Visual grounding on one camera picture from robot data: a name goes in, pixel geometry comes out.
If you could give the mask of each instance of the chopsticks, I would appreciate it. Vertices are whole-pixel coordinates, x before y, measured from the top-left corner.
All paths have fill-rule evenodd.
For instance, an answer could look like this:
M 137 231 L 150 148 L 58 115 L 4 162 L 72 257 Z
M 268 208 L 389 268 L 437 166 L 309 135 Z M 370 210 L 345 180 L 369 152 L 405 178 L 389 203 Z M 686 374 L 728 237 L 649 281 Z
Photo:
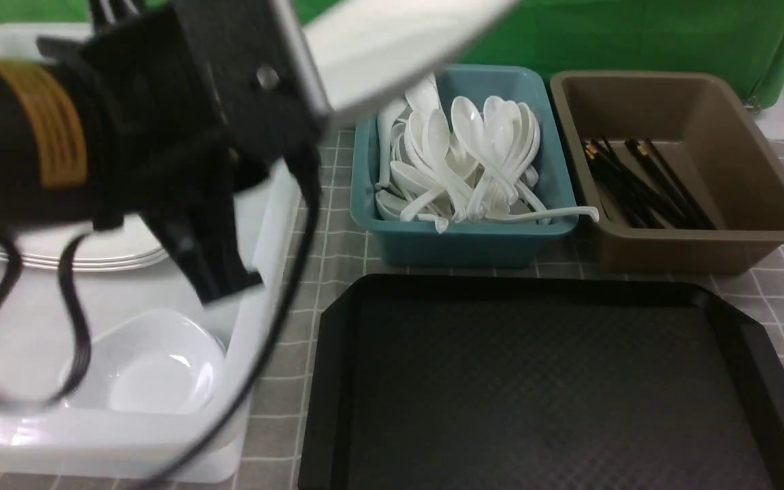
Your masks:
M 675 229 L 716 229 L 651 140 L 645 139 L 650 150 L 648 152 L 634 139 L 626 140 L 625 147 L 657 190 L 622 163 L 606 137 L 602 135 L 601 139 L 603 145 L 597 140 L 583 142 L 589 169 L 595 180 L 616 201 L 629 226 L 663 229 L 663 223 L 657 220 L 659 216 Z
M 661 168 L 663 168 L 665 173 L 667 173 L 667 176 L 669 176 L 671 180 L 673 180 L 673 185 L 676 186 L 676 189 L 679 190 L 679 193 L 681 194 L 683 201 L 685 202 L 685 204 L 688 205 L 688 209 L 691 212 L 691 217 L 699 221 L 699 224 L 703 229 L 716 229 L 713 220 L 710 220 L 710 217 L 707 216 L 706 213 L 704 212 L 704 208 L 701 208 L 700 204 L 698 204 L 696 199 L 694 199 L 694 196 L 691 195 L 690 192 L 688 192 L 688 189 L 686 189 L 685 186 L 682 184 L 682 180 L 679 180 L 679 176 L 676 174 L 675 171 L 673 171 L 673 169 L 667 163 L 667 160 L 662 155 L 662 152 L 660 152 L 659 149 L 657 149 L 655 145 L 653 145 L 653 140 L 650 140 L 647 137 L 644 137 L 643 140 L 645 143 L 647 143 L 649 151 L 653 153 L 657 161 L 659 161 L 659 165 L 661 165 Z

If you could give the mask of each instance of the gray checkered tablecloth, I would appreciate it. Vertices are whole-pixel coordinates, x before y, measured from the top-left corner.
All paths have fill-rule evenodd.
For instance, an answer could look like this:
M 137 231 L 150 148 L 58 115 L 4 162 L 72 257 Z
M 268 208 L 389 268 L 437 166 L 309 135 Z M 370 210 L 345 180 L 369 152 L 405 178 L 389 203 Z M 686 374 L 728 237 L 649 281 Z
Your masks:
M 366 274 L 382 272 L 694 282 L 718 293 L 763 323 L 784 365 L 784 247 L 746 274 L 735 277 L 602 274 L 598 270 L 591 242 L 581 235 L 554 243 L 528 269 L 389 267 L 379 259 L 374 237 L 358 229 L 349 214 L 354 139 L 352 131 L 340 131 L 331 135 L 321 148 L 321 180 L 325 195 L 320 229 L 286 332 L 253 398 L 240 471 L 231 480 L 218 485 L 180 483 L 174 485 L 177 490 L 295 489 L 319 316 L 352 282 Z M 784 142 L 774 142 L 772 145 L 784 163 Z M 303 208 L 299 209 L 298 215 L 296 229 L 301 229 Z M 127 488 L 127 482 L 55 475 L 0 474 L 0 490 L 115 488 Z

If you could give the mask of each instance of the black chopstick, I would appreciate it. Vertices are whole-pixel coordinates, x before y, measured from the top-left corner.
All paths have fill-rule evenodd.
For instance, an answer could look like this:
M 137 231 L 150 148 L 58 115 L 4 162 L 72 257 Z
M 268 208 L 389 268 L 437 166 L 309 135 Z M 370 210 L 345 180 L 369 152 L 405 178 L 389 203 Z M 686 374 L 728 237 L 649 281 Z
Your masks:
M 625 164 L 622 164 L 619 160 L 619 155 L 616 155 L 616 152 L 613 152 L 612 146 L 608 146 L 608 152 L 607 148 L 604 148 L 600 143 L 592 140 L 591 146 L 588 146 L 588 148 L 594 148 L 597 151 L 598 158 L 600 158 L 601 161 L 616 174 L 616 177 L 625 184 L 628 192 L 640 196 L 640 198 L 645 201 L 645 204 L 647 204 L 648 207 L 653 208 L 656 213 L 667 220 L 667 223 L 670 223 L 671 226 L 676 227 L 676 229 L 685 229 L 689 226 L 688 220 L 685 219 L 684 215 L 679 213 L 667 199 L 655 192 L 655 189 L 652 189 L 649 184 L 641 180 L 640 177 L 626 167 Z
M 673 205 L 679 209 L 679 212 L 683 214 L 685 220 L 689 223 L 689 226 L 692 229 L 699 229 L 699 223 L 697 218 L 693 215 L 693 211 L 688 207 L 688 203 L 685 202 L 685 199 L 679 195 L 679 192 L 676 190 L 665 174 L 657 167 L 653 159 L 649 156 L 649 152 L 647 149 L 643 148 L 640 145 L 640 142 L 637 140 L 625 140 L 625 147 L 628 148 L 628 151 L 631 152 L 631 155 L 637 159 L 637 162 L 640 164 L 640 167 L 643 168 L 644 172 L 650 177 L 650 179 L 655 182 L 655 185 L 658 186 L 665 195 L 671 199 Z
M 675 171 L 673 171 L 673 169 L 670 167 L 670 164 L 667 163 L 667 160 L 662 155 L 662 152 L 660 152 L 659 149 L 657 149 L 656 146 L 653 145 L 653 142 L 647 137 L 645 137 L 643 140 L 645 143 L 647 143 L 647 148 L 649 148 L 649 152 L 655 155 L 656 161 L 659 162 L 661 168 L 665 171 L 667 176 L 670 177 L 670 179 L 673 181 L 673 184 L 679 190 L 679 193 L 681 193 L 683 199 L 685 199 L 685 201 L 688 203 L 688 207 L 693 212 L 694 217 L 696 217 L 697 220 L 700 221 L 700 226 L 703 227 L 704 229 L 716 229 L 713 220 L 711 220 L 710 217 L 706 215 L 706 212 L 704 212 L 704 208 L 700 207 L 700 204 L 698 204 L 697 199 L 694 199 L 694 196 L 691 195 L 690 192 L 688 192 L 687 187 L 683 185 L 682 180 L 679 180 L 679 176 L 676 174 Z
M 640 229 L 641 227 L 662 227 L 662 224 L 655 219 L 650 209 L 640 201 L 635 193 L 629 192 L 625 183 L 618 179 L 613 171 L 606 165 L 599 164 L 596 156 L 588 148 L 583 148 L 585 156 L 588 158 L 589 169 L 592 176 L 596 178 L 607 192 L 618 204 L 620 213 L 629 226 Z

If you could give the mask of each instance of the screw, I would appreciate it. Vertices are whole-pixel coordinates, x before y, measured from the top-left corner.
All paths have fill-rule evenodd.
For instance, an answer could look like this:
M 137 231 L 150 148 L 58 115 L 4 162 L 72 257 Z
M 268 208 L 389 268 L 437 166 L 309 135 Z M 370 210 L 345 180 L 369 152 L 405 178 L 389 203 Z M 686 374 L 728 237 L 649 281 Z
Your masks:
M 259 86 L 262 87 L 264 90 L 274 90 L 277 87 L 277 84 L 280 83 L 280 76 L 277 75 L 277 71 L 274 71 L 274 68 L 271 68 L 268 65 L 262 65 L 256 71 L 256 80 L 259 81 Z

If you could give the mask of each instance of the orange label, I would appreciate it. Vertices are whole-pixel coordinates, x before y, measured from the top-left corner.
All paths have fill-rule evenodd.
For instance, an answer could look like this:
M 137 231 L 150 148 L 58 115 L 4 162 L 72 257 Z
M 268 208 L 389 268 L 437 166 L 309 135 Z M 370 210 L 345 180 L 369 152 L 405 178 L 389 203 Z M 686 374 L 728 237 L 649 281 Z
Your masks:
M 84 128 L 78 110 L 59 81 L 39 65 L 4 59 L 0 59 L 0 77 L 14 91 L 32 126 L 41 186 L 62 189 L 84 185 Z

